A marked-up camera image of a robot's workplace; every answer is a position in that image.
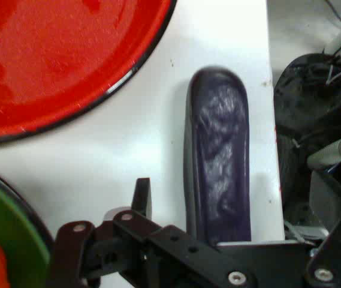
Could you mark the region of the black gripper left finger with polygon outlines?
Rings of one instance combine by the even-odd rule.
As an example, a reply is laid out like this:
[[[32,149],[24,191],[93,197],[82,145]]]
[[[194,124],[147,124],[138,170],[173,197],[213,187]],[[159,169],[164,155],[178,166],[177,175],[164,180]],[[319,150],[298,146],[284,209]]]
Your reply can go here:
[[[101,277],[119,273],[133,287],[147,287],[143,242],[160,227],[151,222],[150,180],[139,178],[132,204],[109,213],[95,227],[88,221],[63,225],[49,265],[49,287],[99,287]]]

